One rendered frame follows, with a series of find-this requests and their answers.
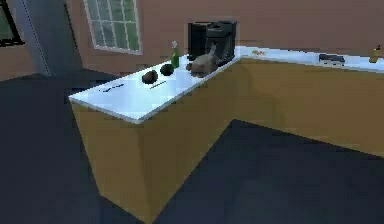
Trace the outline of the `dark red apple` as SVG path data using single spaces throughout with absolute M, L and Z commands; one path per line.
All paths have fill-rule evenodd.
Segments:
M 144 84 L 153 84 L 158 80 L 158 73 L 155 70 L 148 71 L 142 76 Z

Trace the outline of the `yellow kitchen counter white top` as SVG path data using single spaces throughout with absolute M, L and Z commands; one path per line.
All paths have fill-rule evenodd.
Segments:
M 182 57 L 153 84 L 136 72 L 70 95 L 100 194 L 153 224 L 234 119 L 384 155 L 384 48 L 376 63 L 343 57 L 238 46 L 204 78 Z

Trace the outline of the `dark green round fruit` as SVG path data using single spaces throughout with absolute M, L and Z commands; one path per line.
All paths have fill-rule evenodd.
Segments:
M 174 66 L 172 64 L 164 64 L 160 68 L 160 73 L 164 76 L 171 76 L 174 73 Z

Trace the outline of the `green bottle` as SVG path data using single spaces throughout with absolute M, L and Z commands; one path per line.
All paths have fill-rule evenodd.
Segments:
M 174 68 L 179 67 L 179 50 L 178 50 L 178 44 L 176 41 L 172 42 L 172 49 L 173 49 L 173 54 L 171 58 L 171 64 L 173 65 Z

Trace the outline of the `black coffee machine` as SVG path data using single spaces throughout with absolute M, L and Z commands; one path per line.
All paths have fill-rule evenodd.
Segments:
M 236 20 L 189 23 L 187 58 L 194 61 L 215 46 L 218 66 L 228 63 L 235 57 L 236 28 Z

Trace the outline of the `black utensil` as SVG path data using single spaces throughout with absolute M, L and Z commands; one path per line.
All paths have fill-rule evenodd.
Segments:
M 108 87 L 108 88 L 105 88 L 105 89 L 99 89 L 98 91 L 99 91 L 99 92 L 109 92 L 109 91 L 111 91 L 112 89 L 119 88 L 119 87 L 123 87 L 123 86 L 124 86 L 124 84 L 118 84 L 118 85 L 111 86 L 111 87 Z

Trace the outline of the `white framed window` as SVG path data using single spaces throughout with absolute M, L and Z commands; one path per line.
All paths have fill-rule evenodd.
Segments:
M 137 0 L 82 0 L 93 47 L 142 54 Z

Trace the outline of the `grey fridge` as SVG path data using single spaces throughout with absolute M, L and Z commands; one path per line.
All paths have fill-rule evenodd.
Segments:
M 83 68 L 66 0 L 12 0 L 36 71 L 67 76 Z

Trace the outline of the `yellow bottle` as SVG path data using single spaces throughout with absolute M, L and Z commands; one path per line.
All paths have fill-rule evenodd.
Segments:
M 380 57 L 381 57 L 381 46 L 378 45 L 376 48 L 372 50 L 372 53 L 369 57 L 369 62 L 376 63 Z

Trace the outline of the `black framed window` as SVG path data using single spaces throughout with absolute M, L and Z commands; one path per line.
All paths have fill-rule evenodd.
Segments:
M 6 0 L 0 0 L 0 47 L 24 45 Z

